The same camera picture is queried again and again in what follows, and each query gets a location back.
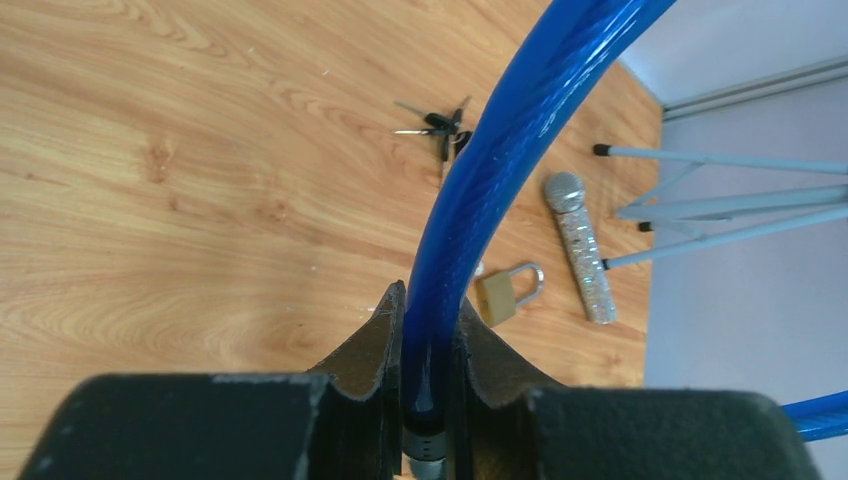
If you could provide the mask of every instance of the blue cable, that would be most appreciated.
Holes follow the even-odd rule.
[[[805,442],[848,435],[848,390],[783,406]]]
[[[439,193],[409,279],[401,354],[407,418],[439,421],[472,273],[539,159],[607,67],[674,0],[554,0],[486,105]]]

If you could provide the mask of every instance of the tripod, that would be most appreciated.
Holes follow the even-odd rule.
[[[692,240],[652,248],[631,255],[605,259],[604,266],[607,269],[669,255],[687,253],[701,248],[723,245],[769,233],[815,225],[840,218],[848,218],[848,183],[828,187],[779,190],[768,193],[733,195],[652,205],[646,204],[660,192],[708,164],[843,175],[847,179],[848,164],[734,155],[665,152],[662,150],[642,148],[614,147],[604,144],[595,145],[593,151],[595,155],[602,157],[653,158],[660,161],[688,163],[676,175],[660,182],[656,187],[637,198],[630,205],[620,208],[617,214],[622,219],[639,221],[639,229],[642,231],[647,232],[656,228],[669,228],[688,235]],[[812,213],[773,222],[764,222],[752,227],[739,228],[714,235],[707,235],[696,228],[698,224],[703,223],[729,222],[734,218],[743,216],[806,208],[820,209]]]

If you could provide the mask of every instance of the wooden floor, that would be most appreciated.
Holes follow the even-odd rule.
[[[108,371],[302,370],[407,279],[435,146],[390,134],[486,98],[546,0],[2,0],[0,477],[57,403]],[[639,385],[650,266],[609,275],[588,324],[541,185],[582,175],[606,256],[649,235],[612,209],[650,163],[660,108],[614,66],[507,213],[487,271],[541,264],[496,330],[569,384]]]

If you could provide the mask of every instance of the brass padlock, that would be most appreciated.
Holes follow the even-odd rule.
[[[528,269],[536,272],[536,290],[523,298],[515,298],[515,290],[512,288],[512,276]],[[539,265],[525,263],[512,270],[499,272],[484,278],[480,283],[483,286],[483,296],[487,305],[483,317],[486,325],[494,327],[510,319],[515,315],[518,307],[533,300],[542,293],[542,289],[545,287],[545,273]]]

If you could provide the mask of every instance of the white wall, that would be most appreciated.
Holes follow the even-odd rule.
[[[848,81],[667,124],[666,150],[848,159]],[[668,175],[677,165],[661,167]],[[661,200],[848,182],[708,166]],[[659,231],[658,245],[681,240]],[[752,390],[781,404],[848,390],[848,220],[659,259],[645,382]],[[825,478],[848,479],[848,436],[810,444]]]
[[[621,56],[662,104],[848,55],[844,0],[677,0]]]

